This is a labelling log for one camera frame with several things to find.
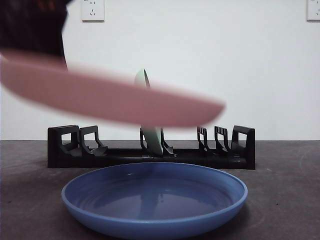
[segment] plate rim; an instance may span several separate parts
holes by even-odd
[[[221,210],[218,211],[214,211],[214,212],[209,212],[206,214],[201,214],[201,215],[196,215],[196,216],[188,216],[188,217],[180,217],[180,218],[170,218],[170,219],[132,219],[132,218],[120,218],[120,217],[111,217],[111,216],[104,216],[104,215],[100,215],[97,213],[92,213],[90,211],[86,211],[83,210],[77,206],[75,206],[74,204],[72,204],[66,197],[66,189],[67,187],[71,184],[71,182],[75,181],[76,179],[83,177],[85,175],[89,175],[89,174],[94,174],[94,172],[96,171],[103,171],[104,169],[109,169],[109,168],[115,168],[115,167],[119,167],[119,166],[128,166],[128,165],[145,165],[145,164],[175,164],[175,165],[185,165],[185,166],[190,166],[190,167],[197,167],[197,168],[203,168],[203,169],[208,169],[214,172],[218,172],[224,175],[227,175],[228,177],[233,178],[234,180],[238,181],[241,186],[244,189],[244,193],[242,195],[242,197],[235,202],[234,204],[223,208]],[[167,223],[182,223],[182,222],[189,222],[189,221],[198,221],[198,220],[202,220],[202,219],[207,219],[207,218],[212,218],[215,216],[218,216],[220,214],[224,214],[226,212],[229,212],[232,209],[237,208],[239,205],[241,205],[242,203],[245,202],[246,198],[248,196],[248,188],[246,186],[246,184],[240,180],[238,177],[219,170],[219,169],[215,169],[215,168],[211,168],[211,167],[207,167],[207,166],[201,166],[201,165],[195,165],[195,164],[189,164],[189,163],[180,163],[180,162],[137,162],[137,163],[128,163],[128,164],[120,164],[120,165],[114,165],[114,166],[108,166],[108,167],[103,167],[103,168],[99,168],[93,171],[89,171],[86,172],[84,174],[81,174],[75,178],[73,178],[72,180],[70,180],[62,189],[61,191],[61,198],[62,201],[64,202],[65,205],[67,205],[68,208],[73,209],[76,212],[80,212],[81,214],[87,215],[89,217],[92,218],[96,218],[96,219],[101,219],[101,220],[105,220],[105,221],[111,221],[111,222],[118,222],[118,223],[131,223],[131,224],[167,224]]]

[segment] dark sleeve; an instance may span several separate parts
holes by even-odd
[[[70,0],[1,0],[0,48],[64,58],[62,29]]]

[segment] electrical outlet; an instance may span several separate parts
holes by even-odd
[[[82,21],[103,22],[105,20],[105,0],[82,0]]]
[[[307,20],[320,21],[320,0],[307,0]]]

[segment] dark surface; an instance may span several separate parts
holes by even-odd
[[[197,147],[196,141],[168,143]],[[115,239],[82,226],[62,203],[63,186],[91,170],[47,168],[46,141],[1,141],[1,239]],[[257,141],[256,170],[226,172],[247,185],[244,207],[222,227],[189,240],[320,239],[320,141]]]

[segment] green plate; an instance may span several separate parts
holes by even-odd
[[[149,79],[146,70],[141,69],[134,78],[134,83],[150,88]],[[163,155],[164,150],[161,146],[161,133],[159,127],[144,127],[141,126],[144,138],[149,151],[156,155]]]

